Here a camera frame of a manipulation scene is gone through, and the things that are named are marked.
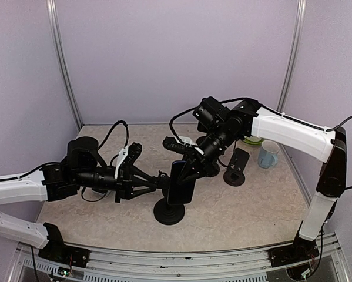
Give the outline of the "blue phone black screen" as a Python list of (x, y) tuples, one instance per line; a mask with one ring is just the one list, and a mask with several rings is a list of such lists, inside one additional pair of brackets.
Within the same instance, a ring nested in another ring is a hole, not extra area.
[(196, 181), (184, 180), (182, 172), (185, 164), (185, 160), (172, 163), (169, 190), (166, 196), (169, 205), (189, 204), (192, 201)]

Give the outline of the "black pole phone stand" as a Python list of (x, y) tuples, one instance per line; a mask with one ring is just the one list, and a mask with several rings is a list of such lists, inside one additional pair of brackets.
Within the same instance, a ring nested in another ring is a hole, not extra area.
[(201, 122), (198, 122), (197, 131), (200, 133), (200, 136), (196, 139), (196, 144), (200, 145), (202, 141), (204, 141), (208, 135), (211, 134), (212, 129), (212, 125), (203, 125)]
[(185, 205), (169, 205), (167, 197), (169, 194), (170, 177), (162, 171), (159, 171), (157, 177), (157, 188), (161, 189), (163, 197), (156, 202), (153, 208), (155, 219), (166, 226), (178, 224), (185, 216)]

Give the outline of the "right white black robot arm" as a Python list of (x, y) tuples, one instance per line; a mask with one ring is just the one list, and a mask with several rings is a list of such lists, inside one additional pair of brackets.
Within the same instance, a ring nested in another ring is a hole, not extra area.
[(213, 174), (214, 163), (235, 141), (258, 137), (292, 147), (322, 162), (315, 194), (297, 232), (299, 239), (288, 248), (292, 260), (300, 261), (314, 241), (334, 204), (346, 189), (346, 132), (330, 129), (276, 112), (250, 98), (237, 98), (229, 109), (213, 97), (191, 109), (200, 130), (207, 134), (199, 144), (185, 143), (186, 163), (179, 184)]

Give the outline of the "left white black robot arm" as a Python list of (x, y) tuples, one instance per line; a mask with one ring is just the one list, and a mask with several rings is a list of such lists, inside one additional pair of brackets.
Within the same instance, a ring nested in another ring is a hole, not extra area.
[[(0, 177), (0, 205), (19, 202), (54, 202), (74, 196), (81, 187), (115, 192), (115, 202), (130, 200), (161, 189), (167, 178), (150, 176), (135, 167), (142, 146), (132, 143), (123, 148), (115, 167), (99, 154), (99, 143), (92, 137), (79, 137), (68, 143), (61, 162), (41, 165), (23, 175)], [(57, 261), (64, 261), (70, 249), (56, 225), (38, 224), (0, 211), (0, 236), (46, 249)]]

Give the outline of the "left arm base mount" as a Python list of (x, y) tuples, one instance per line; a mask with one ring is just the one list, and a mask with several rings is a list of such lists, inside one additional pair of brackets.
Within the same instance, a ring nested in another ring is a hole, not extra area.
[(80, 268), (86, 268), (89, 255), (90, 251), (88, 249), (55, 241), (49, 241), (47, 245), (38, 252), (40, 258)]

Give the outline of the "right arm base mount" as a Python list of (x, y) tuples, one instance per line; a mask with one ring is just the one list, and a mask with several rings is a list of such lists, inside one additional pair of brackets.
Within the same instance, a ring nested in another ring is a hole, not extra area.
[(294, 264), (320, 255), (316, 246), (305, 247), (293, 244), (271, 248), (267, 252), (272, 267)]

